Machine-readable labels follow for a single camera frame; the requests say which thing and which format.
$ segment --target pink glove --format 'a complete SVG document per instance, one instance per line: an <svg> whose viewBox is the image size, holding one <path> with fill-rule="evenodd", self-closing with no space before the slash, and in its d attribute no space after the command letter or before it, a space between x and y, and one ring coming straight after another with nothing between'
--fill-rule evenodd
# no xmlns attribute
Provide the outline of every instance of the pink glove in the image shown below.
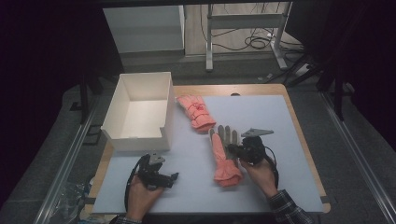
<svg viewBox="0 0 396 224"><path fill-rule="evenodd" d="M233 131L232 135L229 126L225 127L225 132L222 125L219 126L218 130L219 133L215 133L213 129L209 130L213 155L217 165L214 180L222 187L237 185L243 176L237 167L236 161L231 158L231 155L225 149L228 144L236 144L237 133Z"/></svg>
<svg viewBox="0 0 396 224"><path fill-rule="evenodd" d="M184 95L177 97L191 120L191 126L198 132L207 132L216 122L210 117L202 96Z"/></svg>

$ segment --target rubber glove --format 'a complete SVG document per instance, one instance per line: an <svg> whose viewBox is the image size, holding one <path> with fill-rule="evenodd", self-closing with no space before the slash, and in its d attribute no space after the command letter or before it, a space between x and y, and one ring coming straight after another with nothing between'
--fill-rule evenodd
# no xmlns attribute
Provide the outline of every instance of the rubber glove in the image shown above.
<svg viewBox="0 0 396 224"><path fill-rule="evenodd" d="M215 133L214 129L210 129L209 136L217 165L214 180L222 187L237 185L243 176L238 168L236 158L225 147L231 143L237 145L237 132L231 132L229 126L226 126L224 129L220 125L218 127L218 133Z"/></svg>
<svg viewBox="0 0 396 224"><path fill-rule="evenodd" d="M177 101L185 109L191 120L191 126L198 132L207 132L216 122L209 115L202 96L184 95L177 97Z"/></svg>

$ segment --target sleeve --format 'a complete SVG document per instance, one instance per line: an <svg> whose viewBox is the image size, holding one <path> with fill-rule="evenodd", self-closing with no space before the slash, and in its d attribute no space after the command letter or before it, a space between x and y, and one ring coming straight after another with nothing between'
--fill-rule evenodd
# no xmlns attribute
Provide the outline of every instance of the sleeve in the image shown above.
<svg viewBox="0 0 396 224"><path fill-rule="evenodd" d="M302 208L297 206L294 200L284 190L280 190L277 195L269 199L269 204L273 210L276 222L281 224L311 224L314 223Z"/></svg>
<svg viewBox="0 0 396 224"><path fill-rule="evenodd" d="M141 224L141 223L142 223L141 221L131 220L129 218L119 216L117 217L115 224Z"/></svg>

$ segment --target person's right hand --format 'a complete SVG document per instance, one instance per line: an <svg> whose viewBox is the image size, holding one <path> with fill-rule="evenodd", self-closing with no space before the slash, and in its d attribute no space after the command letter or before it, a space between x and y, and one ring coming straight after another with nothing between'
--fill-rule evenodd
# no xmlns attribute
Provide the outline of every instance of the person's right hand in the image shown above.
<svg viewBox="0 0 396 224"><path fill-rule="evenodd" d="M259 186L267 198L272 198L277 194L275 176L268 161L262 160L255 165L242 160L239 161L242 167L247 170L251 180Z"/></svg>

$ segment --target white box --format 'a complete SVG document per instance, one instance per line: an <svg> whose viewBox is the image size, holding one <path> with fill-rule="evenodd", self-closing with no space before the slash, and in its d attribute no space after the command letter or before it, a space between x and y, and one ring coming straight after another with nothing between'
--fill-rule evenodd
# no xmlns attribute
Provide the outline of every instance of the white box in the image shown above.
<svg viewBox="0 0 396 224"><path fill-rule="evenodd" d="M174 106L171 73L121 74L101 129L116 150L169 150Z"/></svg>

